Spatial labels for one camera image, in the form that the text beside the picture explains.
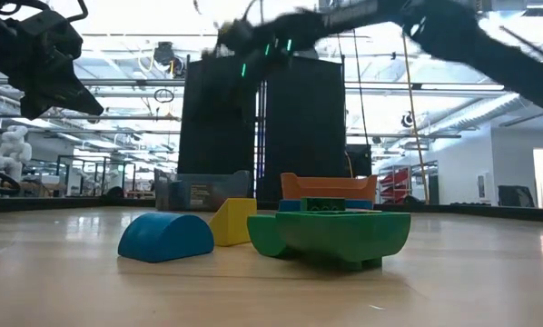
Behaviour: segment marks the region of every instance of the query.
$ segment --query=blue block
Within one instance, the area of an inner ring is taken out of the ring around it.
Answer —
[[[145,213],[124,231],[118,254],[146,263],[161,263],[211,253],[209,225],[192,214]]]
[[[372,210],[372,201],[369,200],[346,200],[346,209]]]
[[[280,200],[280,208],[278,211],[281,213],[293,213],[301,211],[300,200]]]

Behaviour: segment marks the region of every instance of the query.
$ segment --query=orange tray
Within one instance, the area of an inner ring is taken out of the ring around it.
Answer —
[[[340,197],[368,200],[374,203],[377,176],[362,179],[340,177],[298,177],[295,173],[281,174],[281,191],[284,200],[302,197]]]

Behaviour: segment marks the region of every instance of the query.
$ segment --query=building block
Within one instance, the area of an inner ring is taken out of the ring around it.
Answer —
[[[346,210],[346,199],[344,198],[301,198],[302,211],[344,211]]]
[[[123,233],[118,254],[145,263],[161,263],[211,253],[214,241],[207,223],[192,214],[145,213]]]
[[[209,222],[215,245],[232,246],[250,241],[247,217],[257,214],[255,199],[229,198]]]
[[[275,215],[252,215],[247,219],[252,244],[261,255],[285,258],[294,254],[278,234]]]
[[[372,201],[369,200],[346,199],[346,209],[372,210],[373,207]]]
[[[276,213],[288,247],[360,269],[398,253],[409,237],[410,214],[364,212]]]
[[[301,210],[300,200],[280,200],[279,212],[298,212]]]

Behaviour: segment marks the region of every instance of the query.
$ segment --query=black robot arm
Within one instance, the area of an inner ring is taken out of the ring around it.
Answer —
[[[242,76],[217,79],[231,98],[253,92],[294,51],[328,35],[384,22],[399,25],[426,53],[467,64],[543,108],[543,63],[489,37],[475,11],[452,0],[364,0],[328,13],[302,10],[258,26],[236,20],[220,31],[218,45],[242,58]]]
[[[0,15],[5,4],[22,5],[42,11],[24,21],[0,18],[0,72],[8,83],[23,91],[21,115],[35,119],[52,106],[86,114],[101,114],[104,109],[74,73],[74,60],[82,54],[82,37],[71,21],[87,16],[84,0],[78,0],[82,13],[68,19],[37,0],[0,0]]]

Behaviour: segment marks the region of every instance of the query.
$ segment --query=black partition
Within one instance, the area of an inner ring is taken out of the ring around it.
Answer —
[[[235,57],[208,63],[218,74],[234,74]],[[189,64],[183,99],[183,125],[177,173],[233,174],[253,171],[255,139],[255,94],[241,105],[205,102],[203,61]]]
[[[264,174],[257,184],[262,202],[281,199],[281,173],[346,176],[346,127],[342,66],[293,58],[291,68],[272,74],[265,93]]]

